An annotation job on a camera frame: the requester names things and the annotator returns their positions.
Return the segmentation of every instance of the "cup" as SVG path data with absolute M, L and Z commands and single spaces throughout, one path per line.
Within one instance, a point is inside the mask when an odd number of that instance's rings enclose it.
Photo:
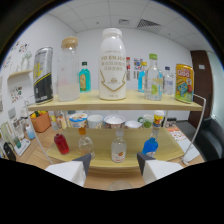
M 151 128 L 154 117 L 150 114 L 145 114 L 138 118 L 138 122 L 142 123 L 143 128 Z
M 16 147 L 19 149 L 21 147 L 21 142 L 19 141 L 19 138 L 18 137 L 15 137 L 13 139 L 13 141 L 15 142 Z
M 103 116 L 102 115 L 90 115 L 87 118 L 88 128 L 102 129 Z

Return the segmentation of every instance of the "plastic bottle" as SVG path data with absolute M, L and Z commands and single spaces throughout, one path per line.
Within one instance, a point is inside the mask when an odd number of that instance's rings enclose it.
M 91 154 L 91 159 L 95 157 L 95 152 L 93 150 L 93 142 L 92 140 L 86 136 L 86 129 L 85 128 L 79 128 L 79 134 L 80 134 L 80 139 L 79 139 L 79 151 L 81 155 L 85 155 L 90 153 Z
M 69 152 L 69 147 L 68 147 L 67 141 L 65 139 L 65 136 L 63 134 L 57 133 L 54 136 L 54 143 L 56 144 L 56 146 L 58 148 L 58 151 L 61 154 L 64 155 L 64 154 L 67 154 Z
M 147 67 L 147 62 L 143 61 L 142 62 L 142 71 L 139 72 L 139 77 L 138 77 L 138 91 L 144 93 L 145 89 L 145 70 Z
M 144 143 L 142 154 L 154 158 L 156 150 L 159 146 L 156 139 L 157 139 L 157 135 L 155 133 L 152 133 L 150 135 L 150 138 L 148 140 L 146 140 Z
M 147 100 L 162 100 L 163 74 L 157 66 L 157 55 L 149 54 L 150 66 L 145 71 L 144 96 Z
M 122 32 L 116 28 L 103 31 L 99 54 L 99 97 L 104 100 L 126 98 L 126 51 Z
M 123 135 L 123 129 L 116 129 L 117 137 L 113 140 L 111 144 L 111 159 L 116 163 L 120 163 L 125 160 L 127 143 L 123 139 Z
M 80 93 L 91 91 L 91 74 L 87 68 L 87 62 L 82 62 L 82 70 L 79 72 Z
M 26 125 L 26 132 L 27 132 L 27 135 L 30 140 L 35 138 L 35 135 L 34 135 L 32 128 L 29 124 Z
M 60 101 L 73 101 L 80 97 L 77 45 L 77 37 L 67 37 L 61 44 L 57 63 L 57 91 Z
M 163 93 L 166 95 L 173 94 L 173 77 L 170 74 L 170 67 L 165 67 L 165 74 L 163 77 Z

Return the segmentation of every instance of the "cabinet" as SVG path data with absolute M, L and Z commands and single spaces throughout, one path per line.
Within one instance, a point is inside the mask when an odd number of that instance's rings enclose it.
M 175 100 L 174 95 L 163 95 L 161 101 L 146 100 L 138 90 L 127 90 L 126 99 L 118 101 L 106 101 L 99 98 L 99 91 L 92 90 L 89 93 L 81 93 L 80 98 L 70 102 L 60 102 L 58 96 L 44 104 L 32 104 L 28 110 L 46 111 L 67 111 L 67 110 L 187 110 L 202 111 L 203 107 L 196 103 L 186 104 Z M 93 140 L 95 158 L 91 161 L 90 167 L 99 169 L 116 168 L 136 168 L 138 167 L 137 152 L 141 152 L 144 142 L 149 138 L 152 129 L 125 129 L 124 139 L 127 141 L 127 154 L 125 161 L 114 163 L 111 160 L 110 146 L 115 138 L 114 129 L 87 129 L 87 134 Z M 78 152 L 78 129 L 66 128 L 63 131 L 68 142 L 70 152 L 61 155 L 56 145 L 53 144 L 47 151 L 49 157 L 57 158 L 62 161 L 71 161 L 80 157 Z M 158 137 L 159 148 L 155 158 L 158 160 L 169 161 L 184 155 L 182 149 L 166 130 L 161 128 Z

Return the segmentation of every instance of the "glass bottle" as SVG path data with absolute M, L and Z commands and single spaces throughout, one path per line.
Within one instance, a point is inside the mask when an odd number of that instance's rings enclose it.
M 86 93 L 91 91 L 91 75 L 87 68 L 87 62 L 82 62 L 82 70 L 79 72 L 79 85 L 80 93 Z
M 157 134 L 152 133 L 150 135 L 150 138 L 148 140 L 146 140 L 144 143 L 142 154 L 154 158 L 156 150 L 159 146 L 156 139 L 157 139 Z
M 73 101 L 80 97 L 77 45 L 76 37 L 67 37 L 61 43 L 57 63 L 57 92 L 60 101 Z
M 170 67 L 165 67 L 165 74 L 163 77 L 163 93 L 166 95 L 172 95 L 173 93 L 173 77 L 170 74 Z
M 95 152 L 93 150 L 93 142 L 92 140 L 87 137 L 86 135 L 86 129 L 85 128 L 79 128 L 79 151 L 82 156 L 90 153 L 91 158 L 93 159 L 95 157 Z
M 125 159 L 127 143 L 123 139 L 123 135 L 123 129 L 116 129 L 117 137 L 113 140 L 111 144 L 111 159 L 116 163 L 123 162 Z
M 163 74 L 157 66 L 157 55 L 149 54 L 150 66 L 145 71 L 144 96 L 147 100 L 162 100 Z
M 145 70 L 147 67 L 147 62 L 143 61 L 142 62 L 142 71 L 139 72 L 139 77 L 138 77 L 138 91 L 144 93 L 145 89 Z

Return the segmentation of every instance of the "shelf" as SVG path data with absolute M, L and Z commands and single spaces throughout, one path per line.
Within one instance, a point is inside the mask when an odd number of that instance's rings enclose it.
M 124 129 L 124 139 L 127 143 L 126 158 L 121 163 L 111 160 L 111 143 L 116 137 L 115 129 L 86 129 L 87 135 L 93 141 L 95 158 L 91 160 L 90 167 L 97 169 L 133 169 L 138 168 L 137 152 L 141 152 L 145 141 L 149 138 L 152 129 Z M 66 128 L 63 135 L 69 146 L 69 153 L 61 155 L 53 144 L 47 155 L 62 161 L 71 161 L 80 157 L 78 150 L 79 133 L 77 128 Z M 169 161 L 184 155 L 183 150 L 174 140 L 166 128 L 160 128 L 158 135 L 159 148 L 155 154 L 157 160 Z
M 25 71 L 21 71 L 21 72 L 14 72 L 12 74 L 9 75 L 8 79 L 11 79 L 13 77 L 17 77 L 17 76 L 20 76 L 20 75 L 25 75 L 25 74 L 28 74 L 29 72 L 32 72 L 33 70 L 25 70 Z
M 33 104 L 28 110 L 186 110 L 202 111 L 202 106 L 192 102 L 191 104 L 178 101 L 174 95 L 163 95 L 161 101 L 151 101 L 144 98 L 144 93 L 137 90 L 127 90 L 126 98 L 123 100 L 102 100 L 99 98 L 99 90 L 88 93 L 80 93 L 80 98 L 70 102 L 60 102 L 58 96 L 50 102 Z

